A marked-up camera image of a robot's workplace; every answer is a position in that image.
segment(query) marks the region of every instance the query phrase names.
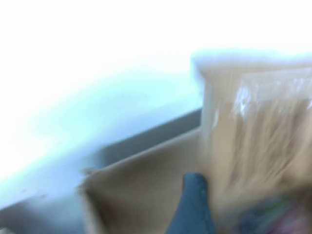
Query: clear plastic wrap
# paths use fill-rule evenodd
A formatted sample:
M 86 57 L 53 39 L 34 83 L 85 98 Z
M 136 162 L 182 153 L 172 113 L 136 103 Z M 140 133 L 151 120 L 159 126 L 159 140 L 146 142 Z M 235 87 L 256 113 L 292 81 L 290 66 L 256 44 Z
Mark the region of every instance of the clear plastic wrap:
M 310 55 L 217 58 L 201 71 L 201 166 L 219 216 L 312 184 L 312 62 Z

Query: gray surface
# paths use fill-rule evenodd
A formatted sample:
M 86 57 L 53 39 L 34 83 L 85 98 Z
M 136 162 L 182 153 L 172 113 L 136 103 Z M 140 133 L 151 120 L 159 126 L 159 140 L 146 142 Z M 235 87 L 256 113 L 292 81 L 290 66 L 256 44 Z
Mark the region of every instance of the gray surface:
M 194 129 L 199 123 L 197 110 L 84 157 L 69 156 L 15 175 L 0 184 L 2 191 L 26 194 L 40 188 L 40 192 L 1 210 L 0 226 L 17 234 L 84 233 L 80 200 L 75 191 L 84 178 L 82 169 L 105 167 Z

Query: brown cardboard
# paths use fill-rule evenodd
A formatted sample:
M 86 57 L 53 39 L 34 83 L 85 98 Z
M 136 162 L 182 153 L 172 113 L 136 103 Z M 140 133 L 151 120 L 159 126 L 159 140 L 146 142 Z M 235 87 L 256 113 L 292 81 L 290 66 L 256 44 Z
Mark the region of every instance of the brown cardboard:
M 199 130 L 90 175 L 80 188 L 88 234 L 163 234 L 186 172 L 198 171 Z

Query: open cardboard box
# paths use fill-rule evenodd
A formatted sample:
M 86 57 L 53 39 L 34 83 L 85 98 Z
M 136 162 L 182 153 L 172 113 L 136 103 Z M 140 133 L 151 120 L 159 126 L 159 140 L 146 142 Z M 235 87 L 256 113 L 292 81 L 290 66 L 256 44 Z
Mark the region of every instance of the open cardboard box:
M 199 130 L 127 158 L 86 178 L 80 188 L 88 234 L 163 234 L 197 172 Z

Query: cardboard edge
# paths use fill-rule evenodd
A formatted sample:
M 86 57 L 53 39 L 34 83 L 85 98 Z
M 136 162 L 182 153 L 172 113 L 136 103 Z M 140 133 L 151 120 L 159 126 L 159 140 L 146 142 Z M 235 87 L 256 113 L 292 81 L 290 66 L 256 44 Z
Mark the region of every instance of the cardboard edge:
M 106 227 L 103 225 L 101 218 L 94 207 L 87 190 L 81 186 L 78 193 L 82 203 L 84 228 L 86 234 L 108 234 Z

